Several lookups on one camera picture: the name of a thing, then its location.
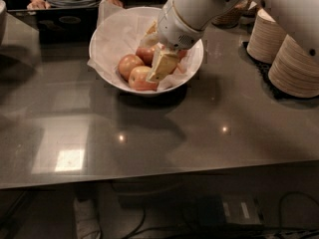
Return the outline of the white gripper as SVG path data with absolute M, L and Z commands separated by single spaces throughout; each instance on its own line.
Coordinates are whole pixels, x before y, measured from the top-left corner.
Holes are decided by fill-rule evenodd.
M 189 50 L 202 36 L 202 31 L 190 28 L 181 19 L 175 9 L 174 0 L 167 0 L 159 12 L 158 21 L 152 22 L 142 37 L 140 46 L 149 48 L 160 41 L 167 48 Z M 176 51 L 156 48 L 147 80 L 159 83 L 176 68 L 178 62 Z

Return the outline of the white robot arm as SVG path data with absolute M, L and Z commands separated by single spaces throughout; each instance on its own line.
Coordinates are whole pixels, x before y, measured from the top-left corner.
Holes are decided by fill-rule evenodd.
M 241 0 L 167 0 L 159 12 L 157 30 L 145 35 L 143 47 L 161 43 L 177 52 L 202 38 L 212 19 L 229 12 Z M 264 9 L 315 62 L 319 62 L 319 0 L 251 0 Z

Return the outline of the person's left hand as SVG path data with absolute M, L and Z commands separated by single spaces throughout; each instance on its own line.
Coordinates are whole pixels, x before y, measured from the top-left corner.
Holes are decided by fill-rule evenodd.
M 118 7 L 121 7 L 121 8 L 124 7 L 123 2 L 120 0 L 106 0 L 106 1 L 109 2 L 110 4 L 116 5 Z

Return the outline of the person's right hand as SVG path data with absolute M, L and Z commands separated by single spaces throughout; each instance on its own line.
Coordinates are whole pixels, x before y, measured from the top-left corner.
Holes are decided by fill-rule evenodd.
M 45 0 L 32 0 L 27 6 L 28 10 L 45 10 L 50 8 L 51 5 Z

